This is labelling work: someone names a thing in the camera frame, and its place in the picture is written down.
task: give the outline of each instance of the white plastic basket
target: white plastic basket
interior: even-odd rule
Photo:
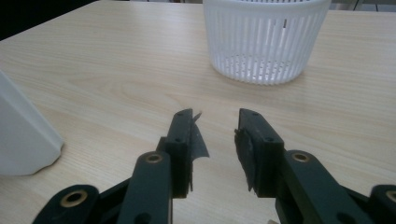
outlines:
[[[306,66],[331,0],[204,0],[210,60],[226,77],[274,85]]]

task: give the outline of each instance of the light wood tabletop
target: light wood tabletop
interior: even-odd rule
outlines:
[[[278,86],[214,70],[202,5],[99,1],[5,39],[0,69],[65,145],[34,175],[0,176],[0,223],[31,223],[66,187],[104,191],[130,177],[186,108],[202,112],[210,158],[194,162],[194,191],[174,200],[176,224],[278,221],[275,200],[248,192],[237,159],[241,107],[350,189],[396,184],[394,27],[395,13],[330,11],[303,73]]]

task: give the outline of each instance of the wood grain surface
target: wood grain surface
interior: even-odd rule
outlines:
[[[202,5],[99,1],[1,41],[0,69],[65,145],[34,175],[0,176],[0,223],[31,223],[71,185],[103,191],[128,178],[185,108],[203,112],[210,159],[195,161],[194,191],[174,200],[176,224],[278,221],[275,200],[248,192],[236,156],[241,107],[346,187],[396,184],[394,27],[394,13],[330,11],[303,73],[279,86],[213,69]]]

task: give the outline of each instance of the perforated basket wall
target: perforated basket wall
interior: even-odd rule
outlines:
[[[302,73],[331,0],[204,0],[210,60],[221,74],[273,85]]]

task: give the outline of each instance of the dark area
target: dark area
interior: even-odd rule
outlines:
[[[91,2],[94,0],[8,0],[0,7],[0,40]]]

